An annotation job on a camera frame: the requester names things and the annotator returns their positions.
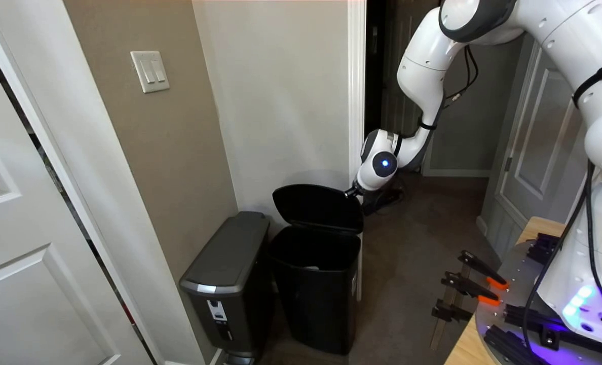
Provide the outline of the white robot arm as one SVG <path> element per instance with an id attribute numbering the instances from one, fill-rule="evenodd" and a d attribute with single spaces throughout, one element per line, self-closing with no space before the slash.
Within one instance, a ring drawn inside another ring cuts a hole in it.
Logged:
<path id="1" fill-rule="evenodd" d="M 422 112 L 417 129 L 376 129 L 360 147 L 359 191 L 376 191 L 425 147 L 443 103 L 443 75 L 466 44 L 501 44 L 530 35 L 572 88 L 585 121 L 593 179 L 578 222 L 536 294 L 574 333 L 602 342 L 602 0 L 443 0 L 417 24 L 396 68 L 396 84 Z"/>

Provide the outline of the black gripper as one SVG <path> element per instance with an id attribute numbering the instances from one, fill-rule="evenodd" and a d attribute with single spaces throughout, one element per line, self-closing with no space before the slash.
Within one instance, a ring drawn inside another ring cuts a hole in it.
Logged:
<path id="1" fill-rule="evenodd" d="M 381 189 L 374 193 L 364 193 L 356 187 L 350 187 L 344 191 L 347 197 L 354 197 L 360 203 L 360 212 L 364 215 L 372 215 L 379 209 L 390 204 L 393 200 L 396 200 L 401 197 L 399 189 Z"/>

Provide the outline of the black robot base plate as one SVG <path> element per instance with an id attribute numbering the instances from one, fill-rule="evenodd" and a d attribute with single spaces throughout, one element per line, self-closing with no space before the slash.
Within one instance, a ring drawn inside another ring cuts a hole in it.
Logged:
<path id="1" fill-rule="evenodd" d="M 530 296 L 555 245 L 547 234 L 517 244 L 499 268 L 509 282 L 499 290 L 501 307 L 476 307 L 476 330 L 501 365 L 602 365 L 602 342 L 593 341 L 602 308 L 592 286 L 579 286 L 556 308 Z"/>

